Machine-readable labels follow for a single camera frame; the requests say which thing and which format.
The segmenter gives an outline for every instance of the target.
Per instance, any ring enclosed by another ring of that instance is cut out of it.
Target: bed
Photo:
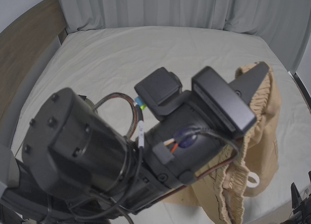
[[[54,38],[60,32],[61,26],[50,36]],[[159,67],[173,71],[186,90],[191,88],[191,77],[204,66],[213,67],[229,82],[239,66],[266,61],[274,69],[282,97],[277,128],[279,169],[263,193],[245,199],[244,222],[256,220],[287,203],[293,181],[300,192],[309,186],[311,115],[296,84],[261,38],[212,29],[161,26],[88,30],[69,34],[65,39],[63,33],[62,37],[61,47],[45,67],[21,110],[12,143],[12,151],[18,159],[21,159],[20,147],[29,120],[53,92],[64,87],[71,87],[93,102],[115,91],[134,98],[134,85]],[[99,108],[99,114],[121,134],[126,133],[132,117],[122,100],[106,102]],[[144,111],[144,119],[146,129],[157,123],[148,109]],[[136,224],[212,223],[200,207],[171,203],[158,203],[133,216],[133,220]],[[126,223],[126,220],[118,218],[112,223]]]

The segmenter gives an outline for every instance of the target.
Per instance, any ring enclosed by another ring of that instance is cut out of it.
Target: beige fabric
[[[240,67],[235,76],[238,77],[254,66],[255,64],[249,64]],[[201,206],[216,224],[241,224],[244,196],[252,197],[264,191],[278,169],[275,132],[280,106],[279,89],[270,67],[251,100],[250,108],[256,114],[257,122],[244,136],[239,158],[230,166],[222,167],[203,180],[166,198],[164,202]],[[225,147],[197,173],[200,174],[229,158],[231,153],[232,149]],[[246,187],[250,171],[256,173],[260,179],[259,185],[252,189]]]

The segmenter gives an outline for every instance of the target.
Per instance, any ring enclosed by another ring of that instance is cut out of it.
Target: wrinkled sheet
[[[263,193],[244,201],[244,222],[257,219],[290,200],[293,181],[299,191],[304,191],[310,184],[311,169],[311,115],[290,75],[259,37],[212,29],[153,26],[72,33],[25,102],[12,150],[17,153],[29,120],[40,106],[53,92],[64,87],[87,95],[93,102],[115,91],[134,98],[135,84],[159,67],[173,71],[183,89],[189,90],[191,77],[204,66],[212,66],[230,82],[239,66],[256,61],[266,61],[272,66],[282,97],[276,134],[279,170]],[[127,102],[110,100],[99,108],[99,114],[121,134],[126,134],[132,118]],[[148,109],[144,111],[144,119],[146,129],[157,123]],[[133,219],[135,224],[212,223],[200,207],[171,203],[158,203]],[[112,223],[126,223],[126,220],[118,218]]]

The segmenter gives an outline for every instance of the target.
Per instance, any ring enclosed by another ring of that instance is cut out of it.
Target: wooden headboard
[[[58,0],[44,0],[0,33],[0,126],[14,95],[40,55],[67,26]]]

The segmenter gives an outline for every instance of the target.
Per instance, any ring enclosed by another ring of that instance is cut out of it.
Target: curtain fold
[[[68,33],[144,25],[260,36],[295,72],[311,32],[311,0],[60,0]]]

